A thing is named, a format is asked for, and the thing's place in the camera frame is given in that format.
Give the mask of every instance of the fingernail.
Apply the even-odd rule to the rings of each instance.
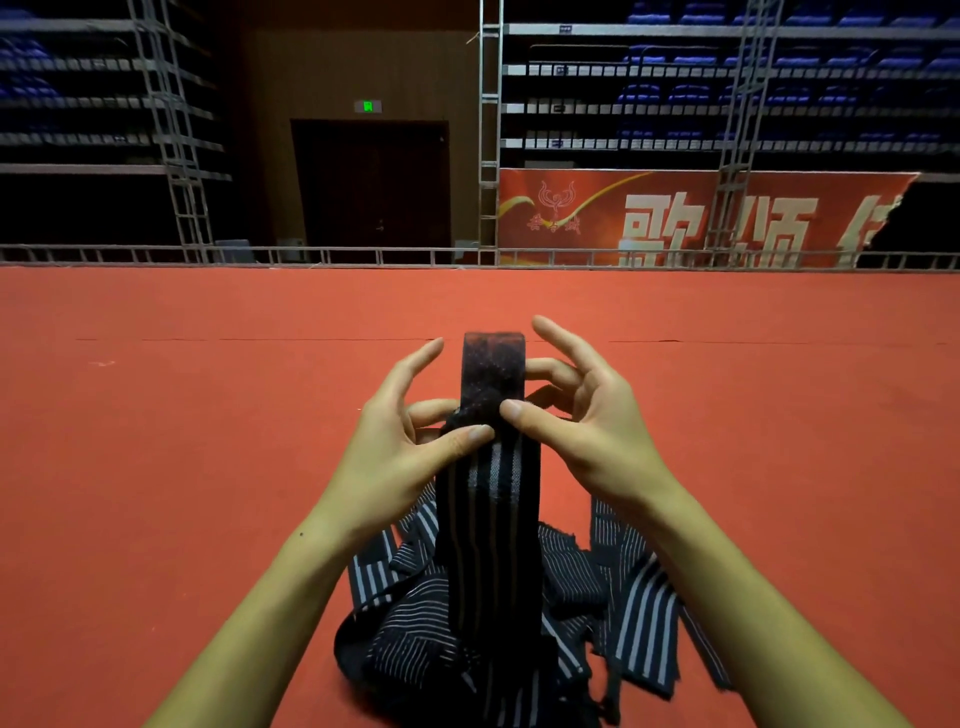
[[[520,416],[520,402],[517,400],[504,400],[500,403],[500,414],[505,420],[515,420]]]
[[[489,425],[477,425],[470,430],[469,440],[475,443],[477,440],[487,440],[493,435],[493,428]]]

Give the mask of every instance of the finger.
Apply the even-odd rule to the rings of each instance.
[[[534,331],[542,336],[545,341],[553,344],[562,353],[570,357],[570,361],[581,372],[586,373],[607,365],[604,358],[590,344],[575,333],[571,333],[550,321],[546,316],[534,316],[533,326]]]
[[[432,443],[418,447],[423,479],[435,475],[450,463],[487,444],[493,439],[493,435],[493,428],[489,425],[459,427]]]
[[[432,443],[434,440],[438,440],[439,438],[439,427],[425,427],[424,429],[417,430],[417,437],[414,442],[418,445],[426,445],[427,443]]]
[[[540,409],[549,409],[550,407],[556,407],[561,412],[565,412],[568,415],[573,414],[573,398],[569,393],[564,392],[561,389],[552,384],[546,384],[538,389],[536,392],[529,395],[527,401],[531,404],[535,404]]]
[[[575,391],[584,381],[584,376],[565,361],[552,358],[527,359],[526,378],[542,379],[569,392]]]
[[[407,407],[407,416],[411,424],[419,429],[443,422],[459,406],[460,403],[457,400],[415,401]]]
[[[518,400],[504,400],[500,403],[500,415],[527,437],[543,443],[549,448],[564,454],[566,441],[575,432],[577,425],[534,404]]]
[[[422,372],[427,364],[440,356],[440,352],[443,350],[444,340],[434,339],[412,354],[404,356],[387,374],[387,378],[383,380],[377,394],[391,400],[403,400],[407,390],[410,389],[411,383],[413,383],[414,377]]]

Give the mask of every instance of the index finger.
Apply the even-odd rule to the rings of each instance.
[[[444,350],[444,340],[434,339],[404,356],[395,365],[377,390],[377,394],[392,400],[402,400],[410,389],[414,377],[426,369],[426,366],[440,356]]]
[[[545,341],[553,344],[562,353],[570,357],[570,361],[584,375],[591,370],[607,366],[604,358],[590,344],[546,316],[534,316],[533,324],[534,331],[542,336]]]

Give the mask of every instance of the green exit sign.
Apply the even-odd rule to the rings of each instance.
[[[379,99],[361,99],[353,102],[353,110],[357,113],[383,113],[383,105]]]

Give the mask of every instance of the metal railing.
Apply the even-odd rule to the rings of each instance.
[[[512,268],[521,270],[958,273],[960,253],[641,251],[592,248],[44,245],[0,243],[0,266]]]

